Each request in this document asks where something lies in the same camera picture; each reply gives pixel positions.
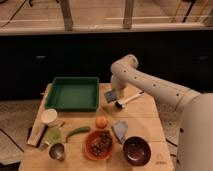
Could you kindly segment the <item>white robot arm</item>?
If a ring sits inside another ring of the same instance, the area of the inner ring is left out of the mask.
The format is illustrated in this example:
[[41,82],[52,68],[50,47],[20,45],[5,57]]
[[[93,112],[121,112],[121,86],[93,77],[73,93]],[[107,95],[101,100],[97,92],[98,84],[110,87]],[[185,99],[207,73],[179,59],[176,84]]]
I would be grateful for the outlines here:
[[118,98],[129,83],[182,114],[175,171],[213,171],[213,93],[200,93],[137,70],[128,54],[111,64]]

